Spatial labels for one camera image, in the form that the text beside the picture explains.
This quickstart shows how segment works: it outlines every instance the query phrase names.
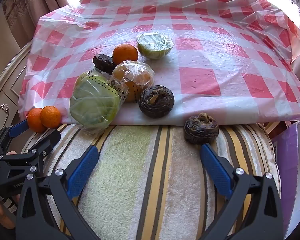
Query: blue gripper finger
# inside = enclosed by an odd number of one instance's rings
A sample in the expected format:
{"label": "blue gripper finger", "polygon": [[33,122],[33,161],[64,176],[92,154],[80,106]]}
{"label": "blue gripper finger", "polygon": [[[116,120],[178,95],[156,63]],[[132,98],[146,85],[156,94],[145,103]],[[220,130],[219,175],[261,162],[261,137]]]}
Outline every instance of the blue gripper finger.
{"label": "blue gripper finger", "polygon": [[200,158],[219,194],[230,199],[233,192],[231,178],[209,145],[201,146]]}
{"label": "blue gripper finger", "polygon": [[78,162],[76,168],[67,180],[67,195],[69,199],[80,195],[94,167],[97,165],[98,159],[98,149],[94,145],[90,145],[80,159],[75,159],[69,164],[69,166],[71,166]]}
{"label": "blue gripper finger", "polygon": [[29,129],[27,119],[10,128],[9,136],[15,138]]}

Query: striped fabric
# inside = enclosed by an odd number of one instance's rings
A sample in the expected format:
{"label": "striped fabric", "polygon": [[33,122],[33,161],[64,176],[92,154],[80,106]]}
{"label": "striped fabric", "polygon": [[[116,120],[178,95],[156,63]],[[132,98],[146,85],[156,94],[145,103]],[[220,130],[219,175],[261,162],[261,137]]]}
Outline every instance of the striped fabric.
{"label": "striped fabric", "polygon": [[[110,126],[96,138],[73,124],[59,130],[62,137],[46,160],[46,174],[66,168],[90,144],[100,151],[73,202],[102,240],[196,240],[224,204],[201,165],[199,148],[184,140],[182,127]],[[42,136],[32,136],[24,151]],[[271,172],[281,193],[273,145],[260,125],[221,126],[212,147],[249,174]],[[70,235],[52,197],[48,200],[60,229]],[[240,227],[249,203],[247,195],[230,233]]]}

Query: human hand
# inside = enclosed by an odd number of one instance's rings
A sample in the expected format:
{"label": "human hand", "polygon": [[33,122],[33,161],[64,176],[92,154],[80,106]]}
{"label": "human hand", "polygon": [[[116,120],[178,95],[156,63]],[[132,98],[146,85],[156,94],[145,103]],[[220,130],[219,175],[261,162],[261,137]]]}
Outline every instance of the human hand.
{"label": "human hand", "polygon": [[[17,153],[12,151],[12,152],[8,152],[7,154],[17,154]],[[16,203],[18,203],[19,197],[20,197],[20,195],[16,195],[16,196],[13,196],[12,198]],[[13,229],[16,226],[14,224],[14,222],[11,221],[11,219],[4,213],[3,205],[1,202],[0,202],[0,224],[7,229]]]}

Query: cabinet drawer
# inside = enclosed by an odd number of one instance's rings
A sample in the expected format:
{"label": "cabinet drawer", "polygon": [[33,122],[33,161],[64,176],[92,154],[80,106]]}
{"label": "cabinet drawer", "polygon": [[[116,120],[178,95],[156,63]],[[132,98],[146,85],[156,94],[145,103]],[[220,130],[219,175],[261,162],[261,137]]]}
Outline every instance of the cabinet drawer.
{"label": "cabinet drawer", "polygon": [[18,106],[7,97],[5,93],[0,92],[0,130],[4,126],[10,126],[13,117],[18,111]]}
{"label": "cabinet drawer", "polygon": [[19,93],[23,78],[26,75],[26,66],[29,53],[27,53],[15,67],[7,82],[3,86],[4,93],[15,103],[18,104]]}

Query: mandarin orange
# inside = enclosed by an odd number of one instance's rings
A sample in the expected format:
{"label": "mandarin orange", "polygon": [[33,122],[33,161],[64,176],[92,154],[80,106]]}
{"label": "mandarin orange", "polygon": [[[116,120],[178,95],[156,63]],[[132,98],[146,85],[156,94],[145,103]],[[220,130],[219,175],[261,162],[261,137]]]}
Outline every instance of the mandarin orange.
{"label": "mandarin orange", "polygon": [[28,118],[27,118],[28,126],[32,131],[36,133],[42,133],[47,129],[41,122],[40,119],[41,111],[42,108],[33,108],[28,113]]}
{"label": "mandarin orange", "polygon": [[46,106],[40,114],[42,124],[48,128],[58,128],[61,123],[61,113],[55,106]]}

